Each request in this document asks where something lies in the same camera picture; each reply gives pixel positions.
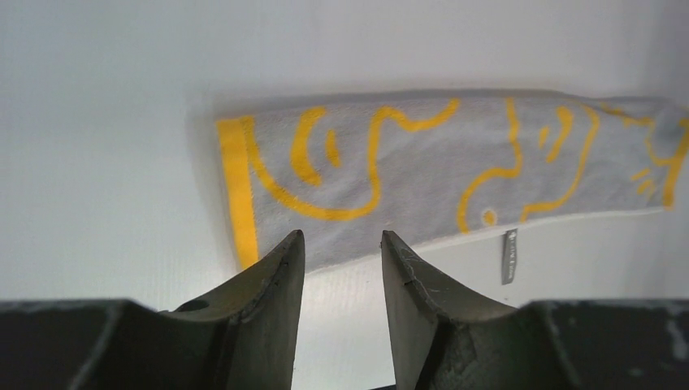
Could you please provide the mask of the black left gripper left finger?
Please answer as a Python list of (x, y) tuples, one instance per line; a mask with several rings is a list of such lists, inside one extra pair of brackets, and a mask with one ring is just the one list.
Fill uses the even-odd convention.
[(176, 310), (128, 300), (4, 301), (4, 389), (288, 389), (305, 237)]

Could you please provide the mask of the yellow grey patterned towel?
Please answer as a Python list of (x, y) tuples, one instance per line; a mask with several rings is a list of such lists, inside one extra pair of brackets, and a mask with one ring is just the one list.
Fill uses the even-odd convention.
[(688, 109), (653, 97), (462, 91), (285, 108), (216, 124), (238, 262), (289, 232), (315, 271), (411, 245), (674, 204)]

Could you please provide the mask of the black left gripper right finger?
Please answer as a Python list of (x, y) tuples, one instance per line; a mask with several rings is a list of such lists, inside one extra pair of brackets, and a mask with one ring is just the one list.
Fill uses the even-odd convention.
[(381, 239), (399, 389), (685, 389), (685, 300), (533, 301), (466, 287), (395, 232)]

